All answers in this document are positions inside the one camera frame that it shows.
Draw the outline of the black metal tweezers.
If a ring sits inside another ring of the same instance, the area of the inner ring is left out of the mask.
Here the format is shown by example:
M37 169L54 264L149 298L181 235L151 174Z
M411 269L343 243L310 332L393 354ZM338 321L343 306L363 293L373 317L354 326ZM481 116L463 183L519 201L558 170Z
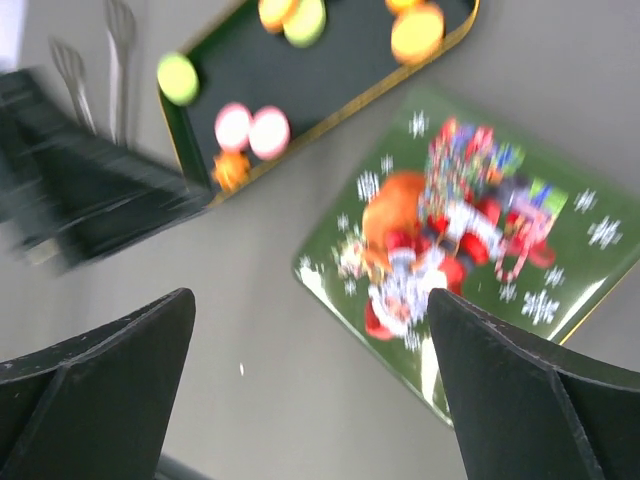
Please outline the black metal tweezers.
M110 51L109 63L109 128L112 140L128 144L129 63L136 43L136 20L124 1L104 1L104 18ZM49 38L54 66L66 85L77 119L96 133L89 106L86 70L80 53L55 37Z

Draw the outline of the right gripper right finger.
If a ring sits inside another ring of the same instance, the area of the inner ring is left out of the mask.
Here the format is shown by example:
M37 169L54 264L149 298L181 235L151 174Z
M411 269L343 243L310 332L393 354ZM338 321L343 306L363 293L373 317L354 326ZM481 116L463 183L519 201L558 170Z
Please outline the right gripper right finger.
M638 373L448 290L431 292L427 316L468 478L638 478Z

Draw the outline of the gold tin lid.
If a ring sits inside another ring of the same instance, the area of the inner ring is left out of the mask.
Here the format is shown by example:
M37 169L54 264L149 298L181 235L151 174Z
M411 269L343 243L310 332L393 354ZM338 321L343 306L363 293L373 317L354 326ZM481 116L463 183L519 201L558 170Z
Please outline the gold tin lid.
M426 317L434 289L562 343L638 259L636 197L422 87L408 95L293 269L449 421Z

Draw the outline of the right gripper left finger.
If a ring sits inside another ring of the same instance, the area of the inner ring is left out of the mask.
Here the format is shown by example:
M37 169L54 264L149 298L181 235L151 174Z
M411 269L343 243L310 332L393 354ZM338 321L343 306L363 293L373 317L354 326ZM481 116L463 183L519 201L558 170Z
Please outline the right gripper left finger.
M4 479L151 479L192 337L177 289L1 365Z

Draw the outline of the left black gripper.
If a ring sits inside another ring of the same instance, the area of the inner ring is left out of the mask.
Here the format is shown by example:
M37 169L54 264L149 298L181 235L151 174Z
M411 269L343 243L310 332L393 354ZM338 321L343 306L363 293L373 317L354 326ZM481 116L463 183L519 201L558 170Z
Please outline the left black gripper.
M1 219L32 264L67 270L200 214L207 188L68 116L31 69L1 76Z

